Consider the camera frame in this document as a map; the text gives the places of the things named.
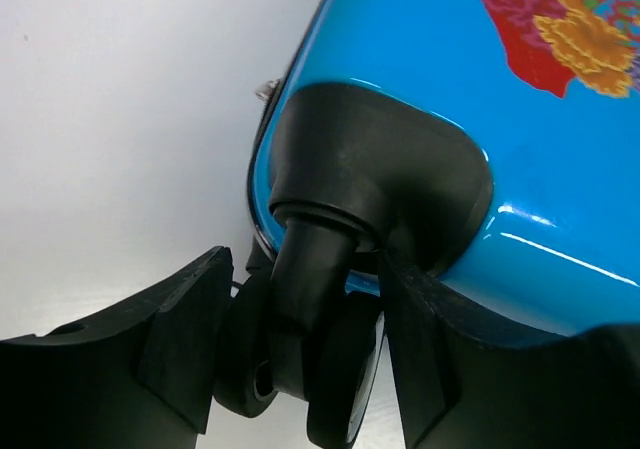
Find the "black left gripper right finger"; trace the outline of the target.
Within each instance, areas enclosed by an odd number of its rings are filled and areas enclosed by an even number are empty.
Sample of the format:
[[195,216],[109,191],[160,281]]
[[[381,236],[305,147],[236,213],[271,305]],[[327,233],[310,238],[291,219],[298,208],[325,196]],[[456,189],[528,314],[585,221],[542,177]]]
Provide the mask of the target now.
[[379,278],[407,447],[638,446],[637,324],[539,330],[391,251]]

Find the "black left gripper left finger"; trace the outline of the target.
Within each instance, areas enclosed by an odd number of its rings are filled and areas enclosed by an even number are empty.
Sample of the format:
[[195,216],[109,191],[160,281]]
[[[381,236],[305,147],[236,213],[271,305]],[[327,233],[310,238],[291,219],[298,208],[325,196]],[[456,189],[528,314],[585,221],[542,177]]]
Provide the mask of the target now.
[[43,335],[1,343],[5,448],[192,448],[206,431],[231,252]]

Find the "blue hard-shell suitcase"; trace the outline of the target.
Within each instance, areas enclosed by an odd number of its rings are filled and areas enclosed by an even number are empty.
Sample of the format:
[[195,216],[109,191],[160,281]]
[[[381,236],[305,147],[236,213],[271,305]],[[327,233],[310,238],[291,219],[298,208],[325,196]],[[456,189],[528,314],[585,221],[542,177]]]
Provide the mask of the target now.
[[518,323],[639,327],[639,0],[321,0],[248,172],[215,400],[353,446],[396,253]]

